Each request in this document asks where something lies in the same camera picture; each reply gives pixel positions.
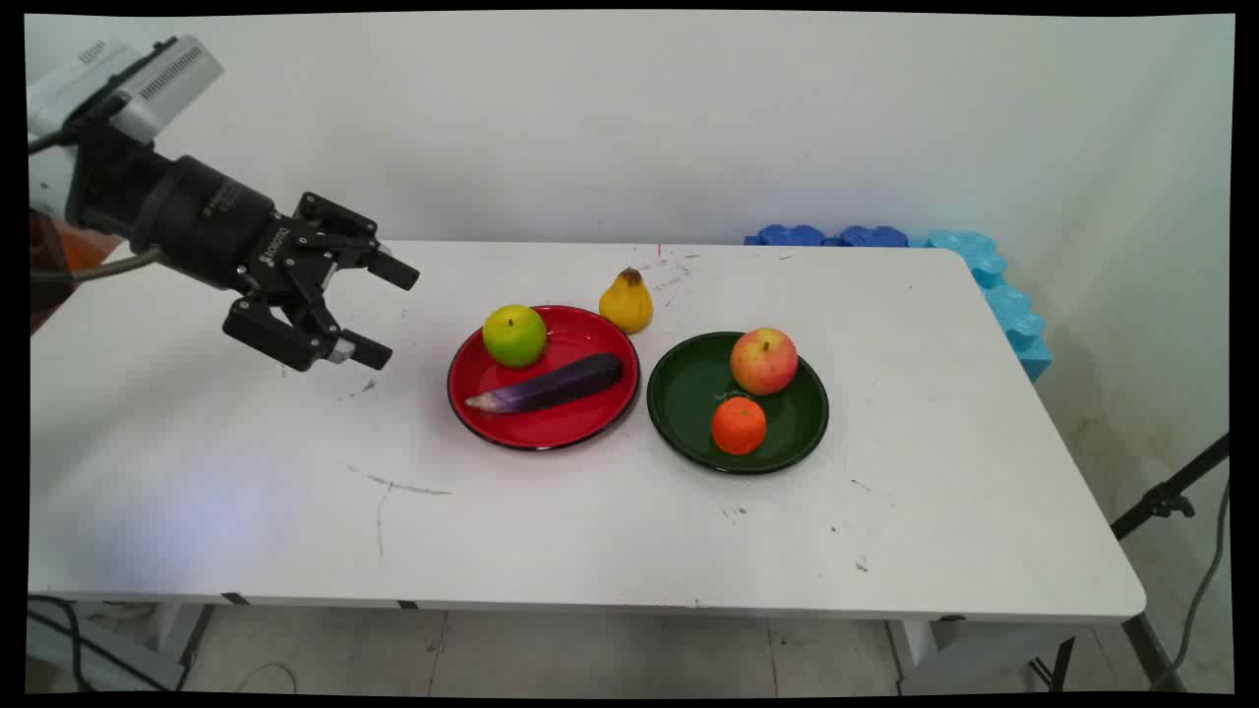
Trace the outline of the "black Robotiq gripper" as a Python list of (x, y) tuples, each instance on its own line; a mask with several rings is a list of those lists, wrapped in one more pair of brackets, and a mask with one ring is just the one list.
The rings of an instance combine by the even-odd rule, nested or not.
[[(152, 145), (99, 125), (76, 140), (68, 219), (120, 236), (135, 254), (217, 288), (244, 294), (223, 333), (297, 372), (319, 360), (381, 370), (394, 350), (334, 321), (324, 283), (337, 268), (365, 268), (410, 290), (421, 273), (390, 253), (375, 220), (307, 191), (293, 215), (264, 194), (193, 156), (162, 157)], [(296, 315), (295, 325), (273, 307)]]

